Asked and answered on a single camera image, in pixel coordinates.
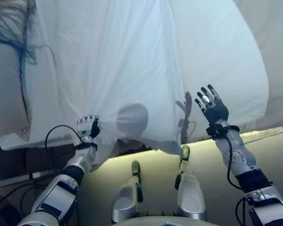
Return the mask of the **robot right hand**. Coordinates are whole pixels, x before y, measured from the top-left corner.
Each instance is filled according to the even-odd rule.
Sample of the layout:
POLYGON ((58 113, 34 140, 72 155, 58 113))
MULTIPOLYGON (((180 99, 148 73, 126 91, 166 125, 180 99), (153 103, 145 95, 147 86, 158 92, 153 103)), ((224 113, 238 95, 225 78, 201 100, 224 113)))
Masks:
POLYGON ((208 123, 215 124, 218 121, 227 121, 229 111, 213 86, 209 84, 207 88, 201 87, 200 90, 197 92, 198 98, 195 99, 195 102, 208 123))

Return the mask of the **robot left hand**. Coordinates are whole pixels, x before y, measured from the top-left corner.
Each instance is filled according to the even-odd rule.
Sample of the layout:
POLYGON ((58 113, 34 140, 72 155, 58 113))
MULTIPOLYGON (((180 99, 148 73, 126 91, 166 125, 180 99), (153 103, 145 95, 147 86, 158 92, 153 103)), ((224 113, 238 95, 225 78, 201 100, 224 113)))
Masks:
POLYGON ((84 116, 77 121, 77 134, 84 143, 92 143, 100 133, 99 119, 94 115, 84 116))

